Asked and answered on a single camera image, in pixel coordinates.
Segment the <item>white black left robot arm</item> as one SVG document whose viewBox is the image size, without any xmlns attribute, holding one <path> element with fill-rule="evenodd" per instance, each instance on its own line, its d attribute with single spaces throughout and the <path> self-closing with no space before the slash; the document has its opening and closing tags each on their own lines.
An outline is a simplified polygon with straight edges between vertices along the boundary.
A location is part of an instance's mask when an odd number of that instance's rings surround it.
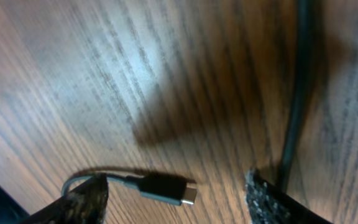
<svg viewBox="0 0 358 224">
<path fill-rule="evenodd" d="M 303 125 L 310 77 L 312 2 L 297 2 L 297 40 L 294 90 L 290 117 L 275 184 L 268 183 L 257 170 L 246 173 L 246 203 L 252 223 L 326 223 L 321 216 L 287 195 L 291 165 Z M 171 205 L 194 204 L 197 191 L 179 176 L 150 173 L 143 177 L 106 172 L 76 175 L 63 185 L 61 197 L 23 222 L 102 223 L 108 183 L 117 182 L 134 189 L 142 197 Z"/>
</svg>

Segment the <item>black cable remaining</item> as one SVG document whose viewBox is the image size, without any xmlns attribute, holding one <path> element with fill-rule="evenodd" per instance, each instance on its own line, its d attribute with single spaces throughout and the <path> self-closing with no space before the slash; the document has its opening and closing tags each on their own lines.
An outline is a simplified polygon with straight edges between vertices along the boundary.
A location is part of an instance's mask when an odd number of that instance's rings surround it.
<svg viewBox="0 0 358 224">
<path fill-rule="evenodd" d="M 64 199 L 83 199 L 85 202 L 103 203 L 108 199 L 110 182 L 134 189 L 142 197 L 171 205 L 193 205 L 197 190 L 187 186 L 186 179 L 168 174 L 151 173 L 143 177 L 117 175 L 99 172 L 75 175 L 69 178 L 61 189 Z"/>
</svg>

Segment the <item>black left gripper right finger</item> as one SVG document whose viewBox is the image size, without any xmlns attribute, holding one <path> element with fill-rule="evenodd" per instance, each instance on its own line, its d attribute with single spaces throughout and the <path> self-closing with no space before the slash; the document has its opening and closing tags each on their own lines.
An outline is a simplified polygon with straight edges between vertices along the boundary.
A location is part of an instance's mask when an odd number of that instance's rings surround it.
<svg viewBox="0 0 358 224">
<path fill-rule="evenodd" d="M 256 170 L 246 174 L 246 196 L 253 224 L 331 224 L 261 178 Z"/>
</svg>

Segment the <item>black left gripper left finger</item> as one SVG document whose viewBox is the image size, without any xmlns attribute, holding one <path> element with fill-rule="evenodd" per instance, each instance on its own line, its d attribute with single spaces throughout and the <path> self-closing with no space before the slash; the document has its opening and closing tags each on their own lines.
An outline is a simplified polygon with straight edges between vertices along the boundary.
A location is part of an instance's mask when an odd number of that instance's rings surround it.
<svg viewBox="0 0 358 224">
<path fill-rule="evenodd" d="M 107 203 L 107 177 L 99 174 L 22 220 L 21 224 L 102 224 Z"/>
</svg>

